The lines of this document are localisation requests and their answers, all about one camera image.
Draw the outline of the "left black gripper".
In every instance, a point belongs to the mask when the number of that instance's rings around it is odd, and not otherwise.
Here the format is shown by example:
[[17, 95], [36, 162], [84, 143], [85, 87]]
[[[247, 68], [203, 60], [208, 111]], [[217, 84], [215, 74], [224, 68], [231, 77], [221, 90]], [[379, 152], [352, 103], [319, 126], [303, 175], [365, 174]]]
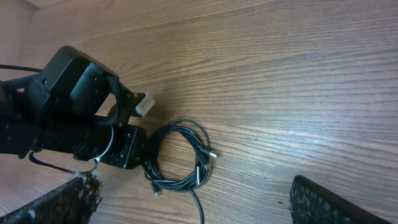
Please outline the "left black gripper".
[[121, 169], [133, 169], [141, 165], [147, 135], [144, 128], [129, 124], [132, 117], [140, 118], [143, 112], [139, 108], [145, 99], [145, 93], [133, 93], [121, 85], [119, 101], [110, 109], [108, 115], [117, 115], [111, 125], [113, 135], [108, 150], [99, 161]]

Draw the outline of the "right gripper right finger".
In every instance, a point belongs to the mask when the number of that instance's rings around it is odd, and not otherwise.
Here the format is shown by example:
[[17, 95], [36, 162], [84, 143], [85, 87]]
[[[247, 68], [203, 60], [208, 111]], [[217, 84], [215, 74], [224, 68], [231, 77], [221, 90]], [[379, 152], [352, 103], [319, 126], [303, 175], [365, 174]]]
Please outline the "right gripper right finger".
[[292, 182], [289, 210], [293, 224], [391, 224], [302, 175]]

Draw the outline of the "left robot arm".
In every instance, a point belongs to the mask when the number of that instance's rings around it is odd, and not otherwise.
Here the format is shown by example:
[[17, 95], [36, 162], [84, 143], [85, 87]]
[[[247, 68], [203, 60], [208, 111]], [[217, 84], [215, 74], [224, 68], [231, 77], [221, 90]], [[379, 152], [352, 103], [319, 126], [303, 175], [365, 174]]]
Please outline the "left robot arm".
[[133, 169], [148, 159], [141, 117], [145, 93], [133, 93], [92, 57], [60, 48], [43, 69], [1, 83], [1, 152], [20, 158], [43, 150]]

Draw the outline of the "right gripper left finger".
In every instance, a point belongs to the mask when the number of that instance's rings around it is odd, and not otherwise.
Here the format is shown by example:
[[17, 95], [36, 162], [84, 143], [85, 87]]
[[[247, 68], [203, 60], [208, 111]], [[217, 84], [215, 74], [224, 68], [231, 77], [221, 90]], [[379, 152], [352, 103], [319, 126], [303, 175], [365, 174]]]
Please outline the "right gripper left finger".
[[1, 217], [1, 224], [87, 224], [102, 201], [103, 184], [81, 174]]

